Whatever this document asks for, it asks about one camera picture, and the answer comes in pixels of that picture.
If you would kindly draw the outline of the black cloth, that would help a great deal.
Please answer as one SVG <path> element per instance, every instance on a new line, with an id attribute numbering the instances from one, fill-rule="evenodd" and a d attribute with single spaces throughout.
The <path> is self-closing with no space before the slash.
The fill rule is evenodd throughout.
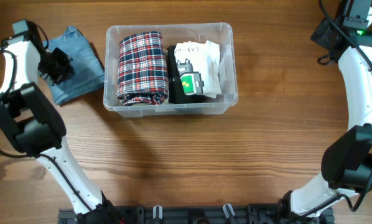
<path id="1" fill-rule="evenodd" d="M 169 103 L 173 104 L 189 104 L 203 103 L 206 96 L 203 95 L 186 95 L 180 80 L 179 71 L 175 61 L 174 54 L 175 46 L 171 45 L 167 48 L 167 73 L 169 79 Z"/>

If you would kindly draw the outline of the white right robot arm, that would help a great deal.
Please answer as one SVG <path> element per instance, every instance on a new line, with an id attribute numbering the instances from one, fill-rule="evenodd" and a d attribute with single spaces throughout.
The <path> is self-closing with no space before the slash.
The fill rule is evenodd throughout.
<path id="1" fill-rule="evenodd" d="M 326 223 L 332 205 L 359 209 L 372 191 L 372 3 L 341 0 L 311 40 L 327 50 L 317 61 L 337 64 L 348 103 L 348 129 L 323 154 L 320 172 L 276 205 L 278 223 Z"/>

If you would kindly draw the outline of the white printed t-shirt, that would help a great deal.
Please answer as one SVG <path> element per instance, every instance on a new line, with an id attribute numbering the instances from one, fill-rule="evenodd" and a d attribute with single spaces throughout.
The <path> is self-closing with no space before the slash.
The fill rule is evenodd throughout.
<path id="1" fill-rule="evenodd" d="M 220 46 L 214 42 L 182 42 L 175 46 L 175 62 L 186 95 L 216 98 L 219 80 Z"/>

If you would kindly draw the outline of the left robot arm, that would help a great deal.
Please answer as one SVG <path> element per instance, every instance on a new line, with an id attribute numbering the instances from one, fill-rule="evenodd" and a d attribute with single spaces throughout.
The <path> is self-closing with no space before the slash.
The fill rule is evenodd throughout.
<path id="1" fill-rule="evenodd" d="M 0 88 L 0 129 L 16 151 L 32 157 L 55 178 L 72 203 L 75 223 L 124 223 L 120 211 L 84 173 L 72 155 L 62 117 L 37 85 L 58 85 L 72 71 L 72 58 L 42 42 L 44 31 L 32 21 L 12 25 L 1 42 L 5 74 Z"/>

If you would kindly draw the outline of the blue denim cloth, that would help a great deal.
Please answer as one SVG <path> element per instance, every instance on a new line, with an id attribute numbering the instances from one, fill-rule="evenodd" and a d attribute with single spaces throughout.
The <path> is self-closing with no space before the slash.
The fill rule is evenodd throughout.
<path id="1" fill-rule="evenodd" d="M 72 58 L 72 69 L 64 81 L 50 87 L 56 105 L 63 105 L 103 87 L 103 66 L 88 39 L 75 26 L 68 26 L 61 36 L 44 41 L 44 44 L 49 46 L 50 51 L 58 48 Z"/>

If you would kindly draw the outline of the red plaid cloth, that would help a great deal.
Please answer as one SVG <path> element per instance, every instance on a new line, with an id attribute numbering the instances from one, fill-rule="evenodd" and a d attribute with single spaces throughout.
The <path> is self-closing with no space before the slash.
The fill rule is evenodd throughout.
<path id="1" fill-rule="evenodd" d="M 117 99 L 123 106 L 161 105 L 169 96 L 162 34 L 141 32 L 119 43 Z"/>

